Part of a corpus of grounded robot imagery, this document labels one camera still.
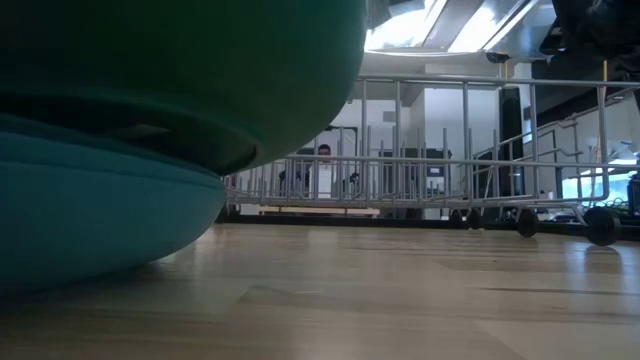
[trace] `person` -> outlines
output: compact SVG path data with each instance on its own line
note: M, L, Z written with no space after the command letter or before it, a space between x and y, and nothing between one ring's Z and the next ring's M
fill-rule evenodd
M320 156L331 156L331 146L327 145L327 144L322 144L320 146L318 146L318 155ZM304 164L303 165L304 168L304 187L305 190L309 189L309 181L310 181L310 175L309 172L311 171L311 164ZM299 166L296 165L296 169L295 169L295 176L294 179L292 180L292 186L295 186L294 184L299 183L300 180L302 179L302 169L299 168ZM287 173L286 170L282 170L280 172L280 174L278 174L278 177L280 178L280 192L285 191L285 179L287 177Z

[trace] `ceiling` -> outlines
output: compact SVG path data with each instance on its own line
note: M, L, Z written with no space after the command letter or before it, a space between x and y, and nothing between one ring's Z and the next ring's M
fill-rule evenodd
M368 0L366 48L376 52L492 51L541 58L551 0Z
M425 22L425 17L429 18L425 7L434 11L438 4L441 7L436 11L438 16L431 18L432 23ZM373 30L369 31L365 46L363 74L499 76L500 65L489 62L485 53L508 54L513 59L508 63L511 69L518 62L542 59L540 44L555 20L551 0L368 0L368 12L369 28ZM482 16L491 14L493 20L482 26ZM428 28L426 33L421 29L424 26ZM469 34L474 30L484 31L484 36L458 40L462 33ZM382 35L389 35L385 38L388 41L381 41ZM483 49L485 43L491 47ZM453 50L468 47L473 51L451 51L452 47ZM411 106L425 87L459 86L403 84L403 106ZM394 100L395 94L394 84L369 83L367 86L367 99L370 100ZM356 83L350 99L361 98L362 83Z

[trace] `dark green exercise ball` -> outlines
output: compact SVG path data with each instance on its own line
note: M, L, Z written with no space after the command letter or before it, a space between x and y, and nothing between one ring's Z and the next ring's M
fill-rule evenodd
M219 174L296 150L357 77L363 0L6 0L4 113Z

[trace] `white wall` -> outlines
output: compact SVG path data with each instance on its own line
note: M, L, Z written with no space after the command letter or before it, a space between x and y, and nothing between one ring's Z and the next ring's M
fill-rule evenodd
M531 79L531 64L519 63L514 67L513 77L516 79ZM516 85L520 89L520 109L524 111L531 106L531 87L529 85ZM522 131L531 131L531 120L524 120L522 117Z
M640 115L638 114L638 106L633 95L629 95L620 103L611 105L605 110L606 126L607 126L607 151L609 154L612 152L623 150L626 145L622 145L621 141L634 141L640 142L640 134L638 134L636 128L640 123ZM597 111L591 112L577 119L577 133L578 133L578 150L583 154L579 156L580 162L595 162L596 158L593 155L591 149L595 149L598 145L598 117ZM556 144L557 147L563 148L569 153L574 152L574 136L573 129L556 129ZM539 140L538 144L539 152L544 152L553 149L553 142L551 136L546 136ZM524 145L525 155L531 155L531 143ZM621 159L632 158L633 155L629 151L624 151L620 154ZM553 162L553 155L541 156L540 161ZM566 157L563 154L558 154L558 162L574 163L575 158ZM555 172L553 168L540 168L540 190L545 192L554 191L557 192ZM576 171L574 169L563 169L562 177L566 179L570 176L575 176ZM527 193L533 191L533 170L525 169L525 189Z
M386 111L395 112L396 104L394 100L368 100L367 101L367 124L371 126L371 149L372 154L374 151L380 149L380 141L384 141L385 149L392 149L392 128L395 123L385 123L383 122L383 113ZM362 131L360 129L362 122L362 101L354 100L351 104L345 104L342 108L342 111L336 116L331 125L333 126L355 126L359 130L359 136L361 136ZM401 133L405 132L405 128L409 126L411 123L411 108L402 107L400 111L400 131ZM338 135L321 135L321 143L329 144L332 149L333 145L338 143Z
M464 159L462 90L425 90L425 138L430 148L442 148L443 129L454 159ZM469 127L473 152L493 146L493 131L498 122L498 93L494 90L469 91ZM451 165L452 191L459 190L460 171Z
M425 141L425 101L424 91L418 95L410 109L408 126L404 127L402 140L407 147L419 147Z

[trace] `wooden floor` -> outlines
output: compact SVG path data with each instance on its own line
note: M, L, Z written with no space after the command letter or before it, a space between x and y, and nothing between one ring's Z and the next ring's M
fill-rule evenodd
M0 359L638 359L640 244L219 226L0 313Z

